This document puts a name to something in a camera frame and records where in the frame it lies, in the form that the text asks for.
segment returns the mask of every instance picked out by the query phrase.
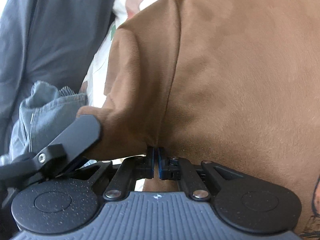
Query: gray ribbed panel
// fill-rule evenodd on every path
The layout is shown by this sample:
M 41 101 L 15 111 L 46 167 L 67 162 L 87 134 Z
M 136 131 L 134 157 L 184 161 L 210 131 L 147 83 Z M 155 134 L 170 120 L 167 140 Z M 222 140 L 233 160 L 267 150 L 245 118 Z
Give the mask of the gray ribbed panel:
M 251 236 L 222 223 L 209 204 L 183 192 L 131 192 L 120 202 L 105 204 L 97 218 L 76 232 L 40 236 L 21 232 L 14 240 L 298 240 L 292 232 Z

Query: brown sweatshirt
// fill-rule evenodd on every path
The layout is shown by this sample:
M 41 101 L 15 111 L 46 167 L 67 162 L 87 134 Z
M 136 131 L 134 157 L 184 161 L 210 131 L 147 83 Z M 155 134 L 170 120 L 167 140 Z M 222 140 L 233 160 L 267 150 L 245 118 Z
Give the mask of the brown sweatshirt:
M 280 184 L 312 215 L 320 174 L 320 0 L 159 0 L 116 31 L 88 152 L 166 147 Z

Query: metal screw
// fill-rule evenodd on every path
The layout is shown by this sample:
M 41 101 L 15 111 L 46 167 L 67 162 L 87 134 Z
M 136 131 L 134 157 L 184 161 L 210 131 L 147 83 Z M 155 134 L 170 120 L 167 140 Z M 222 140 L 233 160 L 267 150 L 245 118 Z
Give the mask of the metal screw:
M 41 153 L 39 156 L 38 156 L 38 161 L 40 163 L 44 163 L 45 162 L 45 154 L 44 153 Z
M 105 195 L 108 198 L 117 198 L 121 196 L 121 191 L 117 189 L 112 189 L 108 190 Z
M 195 198 L 202 199 L 209 196 L 209 193 L 205 190 L 199 189 L 193 192 L 192 194 Z

